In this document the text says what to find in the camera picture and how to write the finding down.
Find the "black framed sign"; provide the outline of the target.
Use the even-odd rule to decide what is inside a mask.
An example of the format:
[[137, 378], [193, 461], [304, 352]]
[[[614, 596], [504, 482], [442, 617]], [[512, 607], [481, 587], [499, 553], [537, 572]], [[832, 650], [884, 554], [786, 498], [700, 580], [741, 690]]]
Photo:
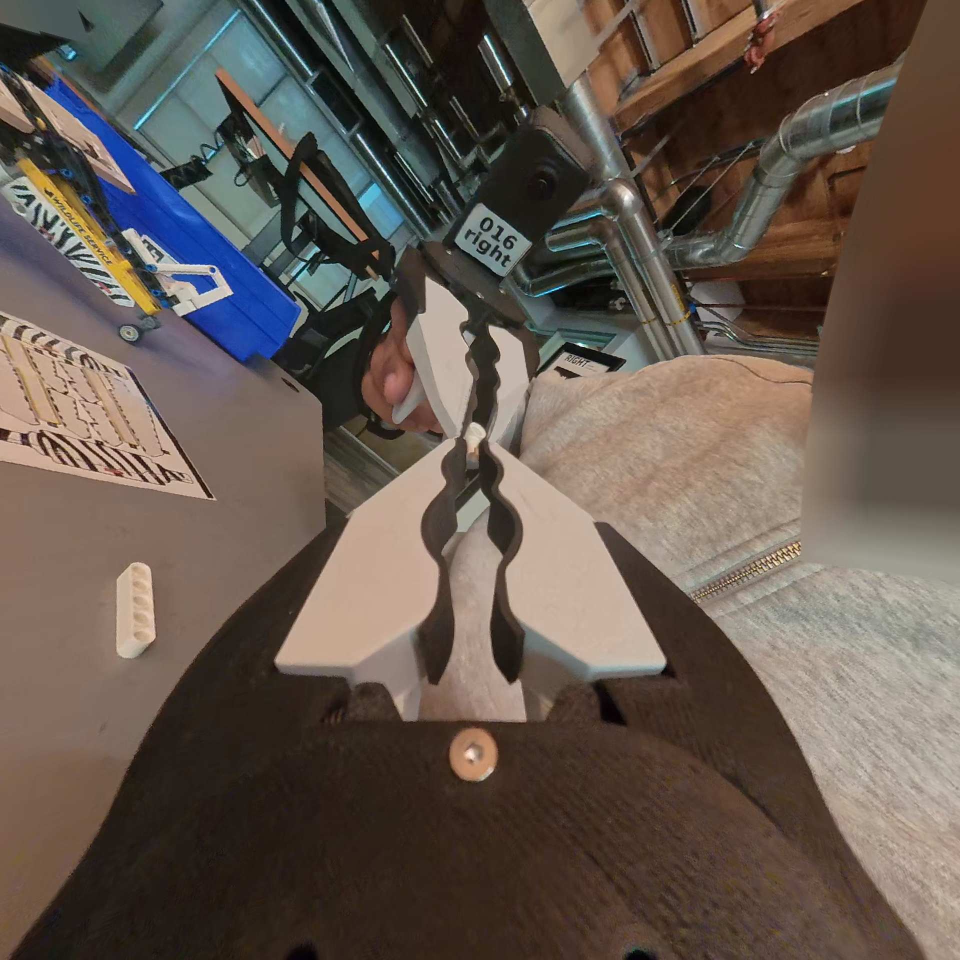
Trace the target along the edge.
[[555, 372], [564, 379], [595, 378], [619, 372], [626, 360], [578, 343], [565, 342], [538, 369], [543, 376]]

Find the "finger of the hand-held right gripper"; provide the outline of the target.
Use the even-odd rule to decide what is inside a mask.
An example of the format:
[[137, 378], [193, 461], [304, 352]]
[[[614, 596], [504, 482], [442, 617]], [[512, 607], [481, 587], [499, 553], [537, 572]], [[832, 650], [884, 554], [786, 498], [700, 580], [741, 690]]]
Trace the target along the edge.
[[445, 440], [462, 436], [475, 399], [476, 371], [463, 327], [469, 311], [450, 290], [430, 276], [424, 279], [424, 305], [409, 324], [414, 378], [409, 413], [427, 402]]
[[486, 438], [513, 451], [525, 416], [531, 383], [538, 370], [538, 346], [527, 328], [492, 328], [494, 401]]

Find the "thick white straight lego beam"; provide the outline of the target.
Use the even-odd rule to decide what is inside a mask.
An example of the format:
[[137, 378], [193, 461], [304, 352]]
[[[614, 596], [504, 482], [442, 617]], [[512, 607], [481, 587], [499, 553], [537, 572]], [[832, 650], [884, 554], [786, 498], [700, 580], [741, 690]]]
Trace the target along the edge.
[[157, 614], [150, 567], [131, 563], [115, 588], [115, 648], [122, 659], [135, 659], [155, 641]]

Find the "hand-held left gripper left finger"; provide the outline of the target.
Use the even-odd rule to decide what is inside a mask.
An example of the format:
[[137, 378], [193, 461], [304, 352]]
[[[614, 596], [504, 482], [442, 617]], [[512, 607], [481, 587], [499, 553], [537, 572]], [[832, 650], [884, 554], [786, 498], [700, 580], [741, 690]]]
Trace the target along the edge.
[[443, 551], [457, 531], [460, 441], [450, 438], [353, 510], [275, 657], [285, 675], [377, 683], [405, 721], [450, 657]]

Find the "blue plastic bin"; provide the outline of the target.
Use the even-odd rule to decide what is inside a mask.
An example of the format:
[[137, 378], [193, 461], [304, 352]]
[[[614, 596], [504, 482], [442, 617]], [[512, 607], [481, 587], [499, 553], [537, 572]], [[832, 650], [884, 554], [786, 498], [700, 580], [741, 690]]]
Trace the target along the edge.
[[214, 266], [224, 276], [231, 295], [190, 314], [189, 321], [239, 362], [272, 358], [294, 329], [300, 306], [61, 78], [47, 94], [101, 140], [133, 187], [130, 194], [101, 179], [115, 223], [147, 234], [177, 262]]

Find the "person's right hand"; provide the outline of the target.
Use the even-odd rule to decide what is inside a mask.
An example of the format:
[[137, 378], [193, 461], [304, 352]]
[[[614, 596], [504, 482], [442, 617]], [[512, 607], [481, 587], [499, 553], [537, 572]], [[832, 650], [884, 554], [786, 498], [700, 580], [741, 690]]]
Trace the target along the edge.
[[427, 401], [417, 404], [411, 414], [395, 421], [393, 414], [413, 386], [415, 366], [406, 345], [406, 331], [393, 324], [375, 346], [361, 380], [361, 397], [367, 408], [389, 427], [402, 431], [441, 434], [438, 417]]

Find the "silver metal pipe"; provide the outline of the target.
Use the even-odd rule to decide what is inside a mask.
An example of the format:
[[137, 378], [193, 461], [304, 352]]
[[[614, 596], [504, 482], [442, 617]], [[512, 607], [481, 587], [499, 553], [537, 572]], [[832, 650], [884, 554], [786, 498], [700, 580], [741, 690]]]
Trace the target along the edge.
[[564, 93], [561, 112], [591, 156], [588, 189], [545, 238], [553, 252], [597, 246], [606, 255], [637, 317], [646, 316], [660, 359], [706, 353], [678, 276], [669, 265], [631, 176], [610, 117], [584, 70]]

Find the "yellow lego vehicle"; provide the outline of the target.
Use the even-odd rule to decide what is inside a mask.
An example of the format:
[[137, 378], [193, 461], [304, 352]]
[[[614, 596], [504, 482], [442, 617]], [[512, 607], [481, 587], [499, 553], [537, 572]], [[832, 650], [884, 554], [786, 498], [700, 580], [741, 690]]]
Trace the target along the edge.
[[135, 344], [234, 292], [210, 264], [184, 263], [149, 234], [114, 219], [101, 181], [135, 193], [102, 140], [46, 92], [7, 66], [1, 78], [2, 196], [114, 305], [130, 310], [118, 336]]

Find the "zebra sticker sheet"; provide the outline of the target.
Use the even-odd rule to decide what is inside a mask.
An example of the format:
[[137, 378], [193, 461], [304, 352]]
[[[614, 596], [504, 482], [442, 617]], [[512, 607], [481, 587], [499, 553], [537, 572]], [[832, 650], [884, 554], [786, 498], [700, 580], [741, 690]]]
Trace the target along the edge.
[[1, 461], [215, 500], [128, 366], [6, 312], [1, 314]]

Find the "silver spiral air duct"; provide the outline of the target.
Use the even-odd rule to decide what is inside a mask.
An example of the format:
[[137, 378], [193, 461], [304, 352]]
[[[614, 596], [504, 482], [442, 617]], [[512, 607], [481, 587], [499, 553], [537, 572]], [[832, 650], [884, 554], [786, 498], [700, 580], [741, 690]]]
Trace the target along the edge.
[[677, 270], [713, 269], [747, 258], [767, 233], [798, 176], [822, 157], [874, 140], [906, 61], [812, 97], [786, 116], [761, 147], [729, 223], [674, 239], [666, 256]]

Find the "wooden-edged background desk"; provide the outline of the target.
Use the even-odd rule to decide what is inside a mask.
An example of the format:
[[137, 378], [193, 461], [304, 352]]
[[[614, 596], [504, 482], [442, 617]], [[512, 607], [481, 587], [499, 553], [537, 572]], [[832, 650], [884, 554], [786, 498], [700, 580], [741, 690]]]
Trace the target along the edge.
[[293, 142], [226, 69], [215, 79], [228, 108], [217, 128], [246, 184], [276, 210], [277, 238], [308, 270], [333, 263], [359, 281], [389, 281], [396, 253], [314, 133]]

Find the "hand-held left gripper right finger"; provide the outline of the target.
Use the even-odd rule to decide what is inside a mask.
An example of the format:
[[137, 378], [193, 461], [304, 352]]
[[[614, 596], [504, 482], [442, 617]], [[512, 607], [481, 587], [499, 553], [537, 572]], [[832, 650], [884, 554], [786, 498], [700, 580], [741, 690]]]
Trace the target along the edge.
[[479, 446], [500, 554], [489, 635], [528, 721], [573, 684], [660, 676], [667, 658], [592, 516], [497, 443]]

